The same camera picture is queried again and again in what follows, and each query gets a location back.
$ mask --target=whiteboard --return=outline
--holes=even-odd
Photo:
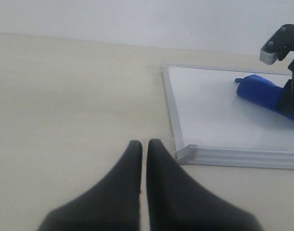
[[[177,66],[166,71],[177,113],[170,116],[179,121],[171,121],[174,136],[185,145],[294,151],[294,122],[240,98],[234,83],[257,74],[284,86],[291,76]]]

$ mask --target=blue cloth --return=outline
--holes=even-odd
[[[276,104],[283,93],[283,88],[276,86],[271,81],[258,75],[236,78],[235,82],[239,83],[237,89],[238,96],[266,107],[294,121],[294,116],[285,115],[276,109]]]

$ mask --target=table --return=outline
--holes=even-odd
[[[150,138],[173,151],[161,63],[283,71],[289,61],[0,34],[0,231],[36,230],[100,180],[131,139],[142,141],[144,163]],[[294,231],[294,171],[183,168],[266,231]],[[145,166],[146,231],[144,177]]]

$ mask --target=white surface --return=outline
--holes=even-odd
[[[35,231],[82,194],[127,142],[172,150],[161,63],[286,70],[258,57],[0,35],[0,231]],[[141,186],[141,227],[149,230]],[[266,231],[294,231],[294,171],[186,166],[207,189],[254,213]]]
[[[259,54],[294,0],[0,0],[0,32]]]
[[[294,122],[236,95],[235,78],[254,73],[170,67],[185,140],[202,146],[294,150]],[[258,74],[278,86],[290,76]]]

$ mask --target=white wall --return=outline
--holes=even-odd
[[[0,0],[0,32],[259,54],[294,0]]]

